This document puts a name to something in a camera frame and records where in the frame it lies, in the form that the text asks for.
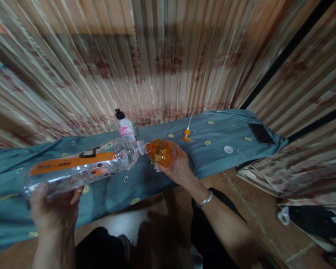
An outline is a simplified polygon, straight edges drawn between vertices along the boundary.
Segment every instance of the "blue fabric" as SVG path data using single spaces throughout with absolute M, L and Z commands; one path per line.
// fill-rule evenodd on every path
M 189 136 L 193 142 L 182 140 L 188 122 L 189 118 L 184 118 L 142 127 L 138 129 L 139 138 L 150 142 L 156 138 L 168 139 L 168 134 L 173 134 L 171 140 L 187 153 L 189 165 L 200 179 L 249 160 L 272 156 L 288 142 L 286 138 L 266 128 L 276 144 L 260 144 L 248 124 L 263 123 L 247 110 L 206 111 L 193 116 Z M 65 137 L 53 143 L 29 148 L 0 150 L 0 197 L 20 193 L 22 177 L 33 165 L 60 158 L 63 153 L 77 154 L 95 148 L 118 136 L 117 132 L 110 132 L 90 137 Z M 204 145 L 207 140 L 211 142 L 209 146 Z M 226 153 L 224 146 L 232 147 L 233 152 Z M 91 183 L 90 191 L 81 197 L 77 226 L 124 209 L 135 198 L 143 200 L 176 186 L 153 167 L 148 156 L 140 156 L 130 171 Z M 28 234 L 35 231 L 36 227 L 30 218 L 29 202 L 23 196 L 0 201 L 0 251 L 15 242 L 29 239 Z

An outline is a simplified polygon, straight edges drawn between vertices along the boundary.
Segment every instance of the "orange label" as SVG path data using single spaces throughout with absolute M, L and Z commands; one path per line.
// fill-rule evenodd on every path
M 73 157 L 67 159 L 54 159 L 37 164 L 30 172 L 30 175 L 45 174 L 64 169 L 70 169 L 85 164 L 99 163 L 103 161 L 113 160 L 116 158 L 114 152 L 103 152 L 93 154 L 89 157 Z

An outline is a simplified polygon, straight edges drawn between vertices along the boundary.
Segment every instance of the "patterned curtain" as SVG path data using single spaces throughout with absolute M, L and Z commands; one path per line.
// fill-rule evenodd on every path
M 284 136 L 336 109 L 336 1 L 248 109 Z M 254 167 L 286 204 L 336 205 L 336 120 Z

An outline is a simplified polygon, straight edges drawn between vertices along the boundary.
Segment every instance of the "pink label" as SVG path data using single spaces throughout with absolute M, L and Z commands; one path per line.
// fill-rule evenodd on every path
M 128 128 L 126 126 L 123 126 L 119 129 L 119 133 L 121 136 L 129 141 L 136 141 L 136 138 L 134 137 L 134 133 L 131 128 Z

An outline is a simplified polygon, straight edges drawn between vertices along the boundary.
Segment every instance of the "striped curtain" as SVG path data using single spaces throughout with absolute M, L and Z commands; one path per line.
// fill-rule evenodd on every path
M 0 0 L 0 148 L 239 108 L 317 4 Z
M 336 109 L 336 1 L 248 109 L 284 136 Z M 336 120 L 254 167 L 286 204 L 336 205 Z

